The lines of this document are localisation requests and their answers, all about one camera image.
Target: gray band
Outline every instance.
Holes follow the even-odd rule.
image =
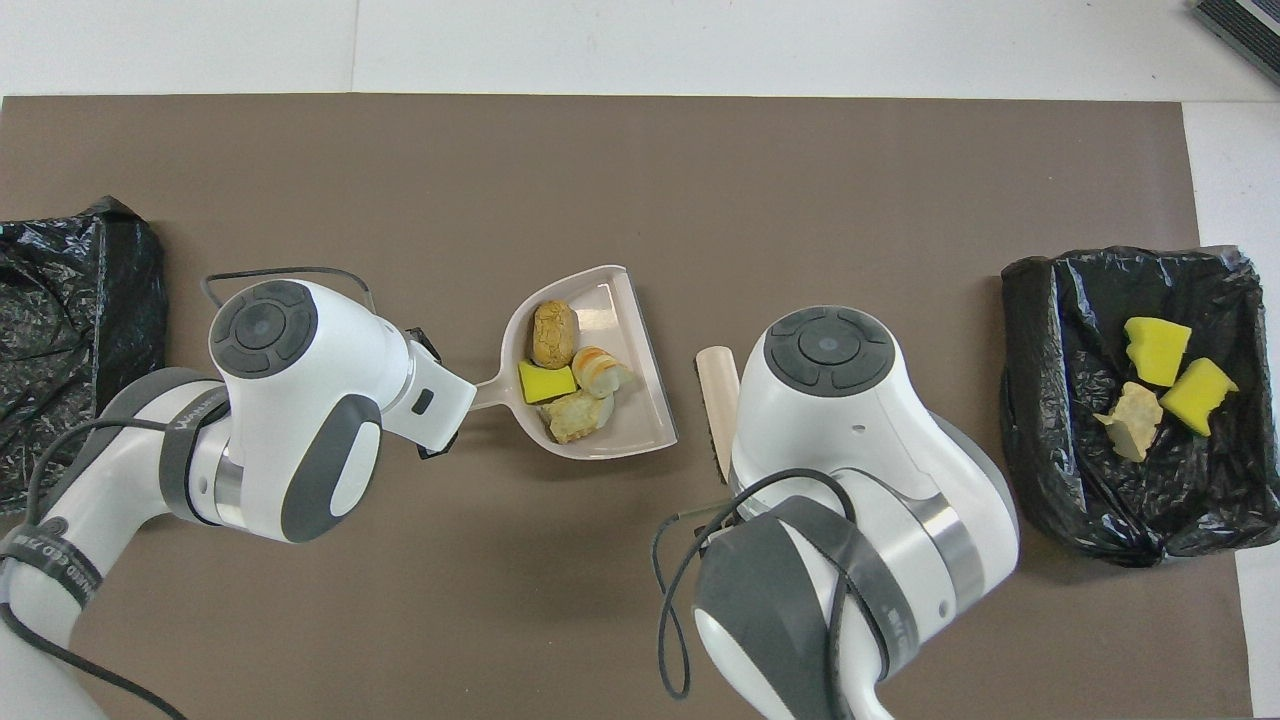
[[[828,720],[828,630],[813,582],[777,518],[764,515],[707,547],[694,609],[737,642],[795,717]]]
[[[200,393],[174,416],[165,428],[160,446],[160,495],[164,496],[169,511],[187,520],[204,525],[215,525],[196,512],[191,502],[191,457],[196,452],[200,429],[227,414],[227,386],[218,386]]]
[[[67,528],[61,518],[51,518],[41,527],[22,524],[5,536],[0,557],[12,557],[31,565],[58,582],[84,607],[102,585],[102,574],[78,547],[51,529]]]
[[[881,679],[910,662],[920,650],[915,615],[897,578],[870,541],[852,523],[804,496],[787,498],[771,515],[795,528],[852,583],[887,656]]]
[[[289,542],[320,537],[346,516],[334,516],[329,501],[360,428],[365,423],[381,427],[381,419],[378,404],[362,395],[343,396],[333,406],[284,492],[280,529]]]

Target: white dustpan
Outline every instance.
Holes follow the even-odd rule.
[[[577,315],[577,347],[608,351],[636,374],[614,395],[613,416],[604,428],[564,445],[552,439],[538,409],[525,404],[517,365],[529,356],[534,309],[548,300],[568,302]],[[502,337],[498,374],[476,389],[471,410],[506,405],[534,442],[573,460],[609,460],[676,443],[676,425],[658,363],[640,315],[631,277],[621,265],[600,265],[556,281],[520,305]]]

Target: brown table surface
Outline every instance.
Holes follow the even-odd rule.
[[[617,263],[681,432],[659,452],[575,462],[493,409],[428,462],[388,439],[365,502],[310,544],[147,524],[73,647],[195,719],[751,717],[696,639],[690,700],[668,700],[655,669],[649,539],[726,492],[694,354],[727,345],[741,363],[790,310],[860,307],[897,334],[924,402],[1000,460],[1000,270],[1198,245],[1176,104],[5,100],[0,217],[106,193],[165,243],[173,365],[212,368],[200,277],[317,264],[364,275],[381,314],[426,328],[479,382],[529,293]],[[891,711],[1249,714],[1231,556],[1121,570],[1025,525],[1021,553],[881,688]],[[148,716],[84,683],[113,716]]]

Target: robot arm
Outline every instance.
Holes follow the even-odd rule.
[[[876,684],[1018,560],[995,464],[923,406],[888,329],[849,307],[792,313],[756,342],[730,486],[739,521],[714,532],[723,511],[694,543],[694,619],[769,719],[890,717]]]
[[[49,642],[67,647],[150,518],[312,539],[360,502],[381,430],[442,452],[475,395],[387,320],[302,281],[232,297],[210,350],[223,382],[165,369],[122,391],[102,418],[156,425],[93,430],[38,524],[6,538],[0,602]],[[4,685],[6,715],[102,717],[63,665],[9,628],[0,674],[20,678]]]

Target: black plastic bag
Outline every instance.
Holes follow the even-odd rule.
[[[0,512],[32,465],[124,386],[164,366],[160,241],[114,197],[79,215],[0,223]],[[52,487],[84,438],[50,462]]]
[[[1262,287],[1247,258],[1111,247],[1028,258],[1001,277],[1005,457],[1037,528],[1124,566],[1280,538]],[[1124,323],[1139,315],[1190,327],[1181,369],[1210,357],[1240,388],[1207,438],[1165,413],[1140,464],[1120,457],[1093,418],[1138,382]]]

